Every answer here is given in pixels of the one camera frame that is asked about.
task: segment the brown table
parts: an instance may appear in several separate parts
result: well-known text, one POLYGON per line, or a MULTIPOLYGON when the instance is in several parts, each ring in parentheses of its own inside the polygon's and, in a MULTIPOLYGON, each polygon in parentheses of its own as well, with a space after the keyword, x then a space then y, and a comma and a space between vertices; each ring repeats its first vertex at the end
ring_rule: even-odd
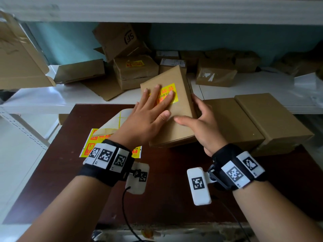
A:
MULTIPOLYGON (((79 158, 92 128, 99 128, 120 110, 133 105, 76 105, 37 169, 7 215, 5 224, 28 224, 38 217, 75 177, 84 158, 79 158)), ((257 158, 270 182, 289 200, 315 220, 323 220, 323 172, 303 147, 290 154, 257 158)), ((234 222, 219 201, 195 206, 186 170, 203 167, 211 159, 199 143, 171 149, 143 146, 141 162, 150 172, 143 195, 126 194, 125 210, 131 224, 163 226, 234 222)), ((125 225, 121 196, 125 182, 118 182, 102 212, 99 224, 125 225)), ((211 194, 221 198, 240 221, 246 221, 231 192, 220 192, 209 185, 211 194)))

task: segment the black wire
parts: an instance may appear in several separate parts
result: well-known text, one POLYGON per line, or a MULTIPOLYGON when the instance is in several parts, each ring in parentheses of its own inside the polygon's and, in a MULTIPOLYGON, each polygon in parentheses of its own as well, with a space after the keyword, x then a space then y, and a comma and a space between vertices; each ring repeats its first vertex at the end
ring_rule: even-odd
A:
POLYGON ((126 221, 126 224, 128 226, 128 228, 130 229, 130 231, 133 233, 134 236, 136 236, 136 238, 138 240, 134 241, 134 242, 152 242, 151 240, 142 240, 136 233, 135 231, 133 231, 133 229, 130 227, 130 224, 128 222, 128 219, 126 217, 126 213, 124 211, 124 195, 126 194, 127 190, 130 189, 131 187, 127 187, 124 191, 123 191, 123 194, 122 194, 122 212, 123 212, 123 217, 124 217, 124 220, 126 221))
POLYGON ((239 224, 241 230, 244 232, 244 235, 245 235, 246 239, 248 240, 248 242, 250 242, 250 239, 249 239, 249 236, 247 235, 247 232, 244 230, 244 228, 242 227, 241 223, 237 220, 237 218, 235 217, 235 215, 233 215, 232 211, 222 202, 221 199, 219 199, 215 195, 211 195, 211 199, 217 199, 217 200, 219 200, 221 202, 221 204, 228 210, 228 212, 231 214, 231 216, 233 216, 233 218, 239 224))

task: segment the blue wall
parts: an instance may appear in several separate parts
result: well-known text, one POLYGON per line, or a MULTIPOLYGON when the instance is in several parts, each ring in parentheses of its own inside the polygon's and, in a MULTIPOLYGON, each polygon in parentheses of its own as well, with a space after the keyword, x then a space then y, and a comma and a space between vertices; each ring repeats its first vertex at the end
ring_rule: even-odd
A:
MULTIPOLYGON (((93 22, 30 22, 31 32, 52 65, 104 58, 93 22)), ((269 65, 286 52, 305 52, 323 39, 323 26, 257 24, 152 24, 150 42, 158 50, 253 50, 269 65)))

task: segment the person's right arm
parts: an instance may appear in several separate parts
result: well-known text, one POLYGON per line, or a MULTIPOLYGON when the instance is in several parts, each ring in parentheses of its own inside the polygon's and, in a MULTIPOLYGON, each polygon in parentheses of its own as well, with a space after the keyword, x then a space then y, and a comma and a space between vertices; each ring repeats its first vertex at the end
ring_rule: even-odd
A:
MULTIPOLYGON (((228 142, 220 133, 210 106, 195 95, 193 100, 202 116, 198 119, 175 116, 174 120, 190 127, 211 157, 228 142)), ((259 241, 323 241, 322 229, 269 182, 253 181, 233 191, 233 195, 259 241)))

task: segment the yellow sticker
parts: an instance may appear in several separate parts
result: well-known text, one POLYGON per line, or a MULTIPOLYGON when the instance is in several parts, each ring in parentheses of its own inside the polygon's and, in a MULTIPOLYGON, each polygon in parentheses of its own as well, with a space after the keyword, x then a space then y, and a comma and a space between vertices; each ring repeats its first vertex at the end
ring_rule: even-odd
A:
POLYGON ((143 63, 142 60, 138 60, 138 61, 133 61, 133 62, 130 62, 129 60, 127 61, 126 63, 126 66, 127 67, 141 67, 141 66, 144 66, 145 64, 143 63))
POLYGON ((170 91, 174 92, 174 97, 173 97, 173 100, 171 101, 170 104, 178 102, 178 96, 177 96, 177 93, 176 93, 175 83, 172 83, 172 84, 170 84, 168 86, 163 87, 160 90, 158 98, 157 98, 157 104, 159 104, 161 101, 163 101, 165 99, 165 97, 169 94, 170 91))
MULTIPOLYGON (((104 135, 104 136, 97 136, 97 137, 93 137, 93 134, 98 130, 98 128, 94 128, 91 130, 85 145, 83 147, 83 150, 80 154, 80 157, 88 157, 88 155, 91 153, 91 151, 93 150, 93 148, 95 147, 95 144, 101 143, 104 139, 109 138, 112 134, 110 135, 104 135)), ((132 151, 132 157, 133 158, 140 158, 141 157, 141 148, 137 147, 132 151)))

